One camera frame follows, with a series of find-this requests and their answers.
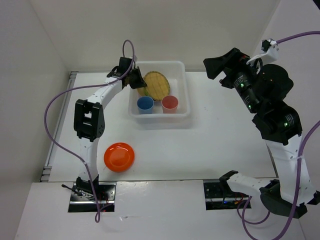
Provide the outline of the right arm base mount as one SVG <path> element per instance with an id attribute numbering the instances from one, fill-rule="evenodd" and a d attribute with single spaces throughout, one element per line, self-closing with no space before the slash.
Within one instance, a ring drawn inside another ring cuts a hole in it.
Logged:
<path id="1" fill-rule="evenodd" d="M 205 208 L 207 211 L 232 210 L 248 200 L 248 195 L 242 192 L 226 192 L 218 180 L 203 182 Z"/>

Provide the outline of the round bamboo woven plate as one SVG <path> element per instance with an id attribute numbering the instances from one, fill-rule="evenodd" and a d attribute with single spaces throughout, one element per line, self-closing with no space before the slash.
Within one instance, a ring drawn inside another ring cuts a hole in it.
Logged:
<path id="1" fill-rule="evenodd" d="M 154 101 L 161 101 L 171 92 L 171 86 L 168 79 L 158 71 L 150 71 L 144 76 L 147 87 L 143 92 L 146 96 L 151 97 Z"/>

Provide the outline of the beige bear print plate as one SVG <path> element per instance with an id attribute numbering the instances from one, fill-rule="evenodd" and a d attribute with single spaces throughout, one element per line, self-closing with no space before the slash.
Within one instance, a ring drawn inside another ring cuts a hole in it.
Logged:
<path id="1" fill-rule="evenodd" d="M 140 97 L 149 97 L 149 93 L 146 87 L 136 89 Z"/>

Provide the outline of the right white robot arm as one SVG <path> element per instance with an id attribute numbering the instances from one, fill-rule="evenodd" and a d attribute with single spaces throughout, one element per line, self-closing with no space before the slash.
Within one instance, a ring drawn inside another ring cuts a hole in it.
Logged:
<path id="1" fill-rule="evenodd" d="M 298 219 L 307 205 L 317 205 L 320 193 L 311 183 L 300 152 L 302 125 L 298 112 L 285 97 L 294 83 L 287 71 L 275 64 L 276 48 L 250 57 L 237 48 L 203 63 L 209 79 L 220 73 L 220 84 L 235 89 L 250 113 L 274 160 L 277 179 L 262 180 L 232 170 L 220 177 L 219 191 L 229 197 L 235 192 L 257 197 L 271 213 Z"/>

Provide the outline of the blue plastic cup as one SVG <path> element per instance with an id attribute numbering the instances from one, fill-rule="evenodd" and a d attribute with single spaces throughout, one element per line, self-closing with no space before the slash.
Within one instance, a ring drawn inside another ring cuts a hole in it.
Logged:
<path id="1" fill-rule="evenodd" d="M 152 114 L 154 100 L 149 96 L 142 96 L 137 100 L 137 108 L 140 115 Z"/>

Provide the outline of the orange plastic plate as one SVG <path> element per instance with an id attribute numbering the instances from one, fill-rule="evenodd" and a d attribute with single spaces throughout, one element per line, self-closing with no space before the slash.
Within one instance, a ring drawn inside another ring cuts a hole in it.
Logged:
<path id="1" fill-rule="evenodd" d="M 135 152 L 129 144 L 117 142 L 106 149 L 103 161 L 110 171 L 122 173 L 130 169 L 134 164 Z"/>

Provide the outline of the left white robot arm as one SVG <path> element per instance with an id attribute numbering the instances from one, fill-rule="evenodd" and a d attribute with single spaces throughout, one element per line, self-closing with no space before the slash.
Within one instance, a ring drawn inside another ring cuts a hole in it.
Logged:
<path id="1" fill-rule="evenodd" d="M 146 87 L 135 60 L 121 57 L 119 64 L 106 76 L 106 82 L 86 99 L 78 99 L 74 108 L 73 128 L 79 138 L 79 156 L 84 164 L 76 179 L 76 187 L 88 200 L 99 196 L 99 173 L 97 169 L 97 149 L 106 125 L 104 109 L 123 88 Z"/>

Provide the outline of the pink plastic cup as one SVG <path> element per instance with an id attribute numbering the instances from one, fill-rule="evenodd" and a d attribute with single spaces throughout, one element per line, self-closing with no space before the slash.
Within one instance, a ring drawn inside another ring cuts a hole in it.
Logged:
<path id="1" fill-rule="evenodd" d="M 162 112 L 164 114 L 175 114 L 179 100 L 173 95 L 167 95 L 161 100 Z"/>

